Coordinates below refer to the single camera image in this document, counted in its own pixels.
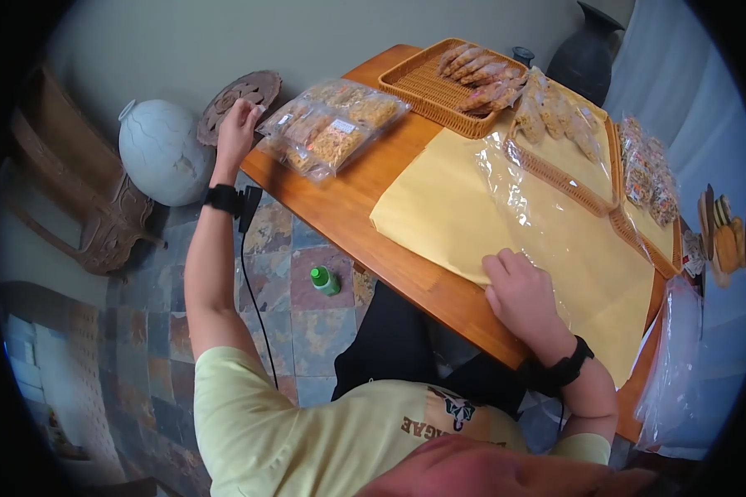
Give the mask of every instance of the black vase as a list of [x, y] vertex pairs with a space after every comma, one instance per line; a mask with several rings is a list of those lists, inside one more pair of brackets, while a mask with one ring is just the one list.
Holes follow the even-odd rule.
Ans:
[[611, 86], [608, 36], [625, 26], [591, 5], [577, 3], [586, 15], [586, 24], [558, 47], [547, 77], [602, 106]]

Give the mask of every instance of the wicker basket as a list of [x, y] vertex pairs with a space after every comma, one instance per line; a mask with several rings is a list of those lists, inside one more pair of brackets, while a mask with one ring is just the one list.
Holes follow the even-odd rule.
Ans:
[[[402, 63], [378, 77], [378, 87], [394, 94], [404, 102], [412, 104], [412, 112], [431, 119], [467, 138], [483, 138], [497, 121], [501, 111], [487, 115], [473, 115], [456, 111], [456, 106], [466, 99], [473, 88], [436, 75], [437, 65], [447, 50], [464, 45], [467, 41], [448, 38], [422, 52], [412, 55]], [[508, 67], [520, 69], [520, 75], [527, 71], [524, 65], [491, 50], [487, 55], [497, 62], [505, 62]]]
[[[617, 137], [617, 144], [619, 140], [619, 134], [618, 134], [618, 127], [617, 125], [613, 125], [613, 130]], [[621, 150], [620, 145], [619, 146], [619, 154], [618, 157], [621, 161]], [[625, 208], [623, 207], [623, 204], [625, 202], [628, 202], [627, 196], [625, 195], [625, 181], [624, 181], [624, 171], [621, 167], [616, 168], [617, 173], [614, 174], [615, 181], [617, 181], [617, 184], [614, 184], [614, 187], [617, 190], [618, 198], [620, 199], [618, 208], [611, 211], [611, 213], [608, 215], [608, 218], [610, 219], [611, 226], [613, 226], [613, 230], [619, 235], [620, 238], [622, 238], [625, 242], [627, 242], [628, 245], [632, 246], [638, 253], [641, 253], [642, 255], [646, 256], [649, 255], [649, 260], [652, 263], [652, 265], [655, 266], [655, 269], [661, 274], [661, 276], [665, 277], [666, 279], [671, 279], [674, 276], [677, 276], [678, 274], [682, 273], [683, 271], [683, 236], [682, 236], [682, 228], [680, 224], [679, 217], [675, 220], [674, 224], [672, 225], [672, 230], [674, 232], [674, 245], [671, 250], [671, 261], [668, 260], [666, 255], [663, 254], [658, 248], [641, 232], [637, 232], [637, 229], [633, 226], [632, 222], [630, 222], [629, 218], [627, 217], [627, 214], [625, 213]]]
[[[613, 121], [606, 117], [606, 132], [608, 134], [608, 151], [610, 154], [611, 182], [613, 191], [617, 192], [617, 182], [619, 181], [617, 173], [621, 169], [621, 154], [619, 149], [619, 135]], [[508, 136], [513, 138], [517, 133], [516, 121], [511, 123], [508, 130]], [[528, 172], [542, 179], [545, 183], [565, 193], [569, 198], [581, 204], [587, 211], [597, 217], [605, 217], [613, 209], [617, 208], [619, 203], [616, 193], [611, 199], [604, 199], [597, 195], [591, 188], [580, 183], [553, 164], [548, 163], [541, 157], [531, 153], [529, 150], [516, 145], [520, 153], [520, 164]]]

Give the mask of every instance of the yellow t-shirt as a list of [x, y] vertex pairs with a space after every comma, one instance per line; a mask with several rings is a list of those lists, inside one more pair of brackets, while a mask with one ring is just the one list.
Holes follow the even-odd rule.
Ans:
[[[353, 495], [444, 433], [527, 452], [506, 413], [423, 383], [379, 380], [333, 403], [299, 409], [232, 347], [212, 348], [196, 362], [194, 420], [214, 497]], [[607, 464], [610, 445], [582, 433], [551, 453]]]

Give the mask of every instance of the wooden chair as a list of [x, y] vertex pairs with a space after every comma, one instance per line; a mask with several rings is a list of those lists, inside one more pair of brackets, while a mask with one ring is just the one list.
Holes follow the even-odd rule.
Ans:
[[31, 74], [11, 121], [11, 159], [82, 232], [73, 247], [36, 222], [17, 199], [6, 206], [30, 229], [86, 271], [106, 275], [124, 265], [138, 239], [167, 247], [144, 223], [153, 201], [129, 180], [114, 148], [81, 115], [49, 68]]

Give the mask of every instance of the person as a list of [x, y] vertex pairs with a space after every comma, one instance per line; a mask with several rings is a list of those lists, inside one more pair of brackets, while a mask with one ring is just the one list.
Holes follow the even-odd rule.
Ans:
[[[259, 115], [243, 99], [228, 112], [211, 188], [235, 184]], [[382, 283], [337, 358], [333, 401], [292, 405], [235, 311], [232, 224], [232, 214], [205, 205], [184, 271], [196, 438], [212, 495], [633, 495], [655, 480], [607, 465], [617, 402], [597, 359], [562, 388], [571, 416], [557, 445], [531, 455], [505, 412], [513, 402], [501, 410], [492, 406], [497, 395], [490, 403], [462, 397], [465, 388], [476, 394], [469, 381], [457, 380], [459, 390], [441, 384], [426, 317]], [[577, 340], [555, 311], [550, 275], [508, 249], [482, 264], [492, 280], [486, 299], [503, 324], [546, 367], [570, 357]], [[479, 365], [479, 379], [491, 378], [491, 368]]]

